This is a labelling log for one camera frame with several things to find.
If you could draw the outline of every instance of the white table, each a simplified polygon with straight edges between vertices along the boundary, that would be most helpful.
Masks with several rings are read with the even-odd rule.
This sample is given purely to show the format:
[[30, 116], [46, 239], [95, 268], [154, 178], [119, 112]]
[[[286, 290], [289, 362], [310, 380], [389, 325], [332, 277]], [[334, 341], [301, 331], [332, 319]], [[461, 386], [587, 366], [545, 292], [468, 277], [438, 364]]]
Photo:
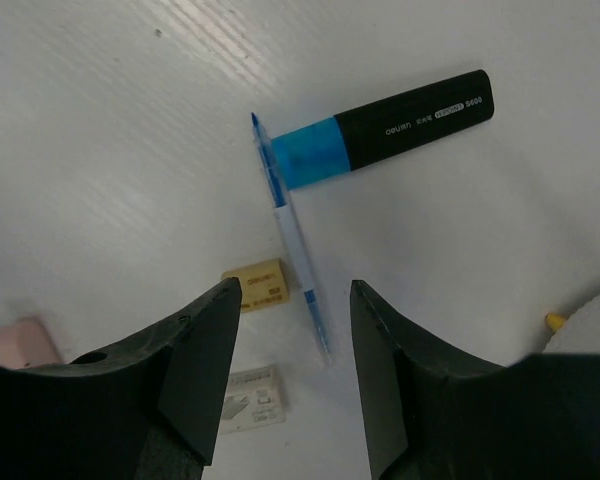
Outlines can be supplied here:
[[475, 68], [492, 121], [294, 194], [337, 363], [298, 295], [245, 315], [234, 369], [278, 363], [288, 419], [205, 476], [369, 478], [352, 279], [505, 364], [600, 289], [600, 1], [0, 1], [0, 323], [70, 358], [283, 255], [252, 110], [278, 135]]

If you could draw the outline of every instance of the yellow object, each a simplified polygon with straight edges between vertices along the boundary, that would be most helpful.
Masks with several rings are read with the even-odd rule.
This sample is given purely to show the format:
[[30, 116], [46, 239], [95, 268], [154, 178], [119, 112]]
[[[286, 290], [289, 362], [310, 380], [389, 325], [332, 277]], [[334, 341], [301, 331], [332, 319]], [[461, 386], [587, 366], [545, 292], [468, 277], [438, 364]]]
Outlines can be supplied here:
[[289, 289], [279, 258], [230, 270], [222, 278], [238, 277], [242, 288], [240, 311], [250, 312], [289, 301]]
[[557, 313], [550, 313], [545, 317], [545, 321], [547, 322], [549, 328], [553, 330], [553, 333], [556, 333], [558, 330], [564, 327], [567, 319], [561, 315], [558, 315]]

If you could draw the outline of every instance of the blue pen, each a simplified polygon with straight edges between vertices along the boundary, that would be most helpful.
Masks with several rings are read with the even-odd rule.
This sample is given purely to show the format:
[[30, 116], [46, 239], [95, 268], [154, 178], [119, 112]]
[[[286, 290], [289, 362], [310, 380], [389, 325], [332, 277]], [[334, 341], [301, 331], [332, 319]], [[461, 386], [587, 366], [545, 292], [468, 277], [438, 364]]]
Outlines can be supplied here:
[[269, 182], [269, 189], [271, 190], [271, 196], [273, 197], [273, 211], [276, 220], [278, 221], [278, 226], [280, 227], [280, 233], [284, 238], [284, 243], [287, 246], [291, 263], [296, 272], [296, 276], [298, 277], [298, 281], [300, 282], [300, 287], [304, 292], [304, 298], [309, 306], [318, 339], [320, 340], [324, 353], [327, 355], [327, 358], [329, 358], [329, 354], [331, 353], [329, 337], [327, 335], [324, 320], [320, 314], [320, 309], [318, 308], [315, 282], [311, 271], [311, 262], [309, 261], [309, 255], [302, 239], [298, 219], [293, 211], [293, 206], [291, 203], [287, 202], [285, 195], [286, 189], [278, 179], [275, 156], [271, 148], [271, 140], [267, 136], [267, 132], [255, 113], [251, 114], [251, 120], [253, 122], [253, 133], [256, 138], [256, 144], [264, 167], [264, 174]]

